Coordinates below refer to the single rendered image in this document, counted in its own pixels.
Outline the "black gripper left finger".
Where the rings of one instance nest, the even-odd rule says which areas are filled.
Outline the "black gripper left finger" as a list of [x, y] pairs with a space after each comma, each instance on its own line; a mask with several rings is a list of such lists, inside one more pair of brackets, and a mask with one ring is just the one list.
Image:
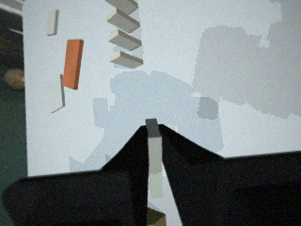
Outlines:
[[25, 177], [4, 189], [1, 202], [14, 226], [106, 218], [147, 226], [149, 163], [148, 129], [141, 125], [102, 168]]

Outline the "orange flat slab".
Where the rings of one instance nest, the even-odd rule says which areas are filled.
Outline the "orange flat slab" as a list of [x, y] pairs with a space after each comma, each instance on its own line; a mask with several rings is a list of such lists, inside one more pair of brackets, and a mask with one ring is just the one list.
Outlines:
[[78, 90], [83, 40], [68, 40], [62, 86]]

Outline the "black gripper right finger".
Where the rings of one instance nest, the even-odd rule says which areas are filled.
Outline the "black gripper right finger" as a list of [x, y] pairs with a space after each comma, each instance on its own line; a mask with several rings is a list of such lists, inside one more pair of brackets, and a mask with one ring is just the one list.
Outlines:
[[301, 151], [223, 157], [158, 125], [182, 226], [224, 226], [235, 188], [301, 181]]

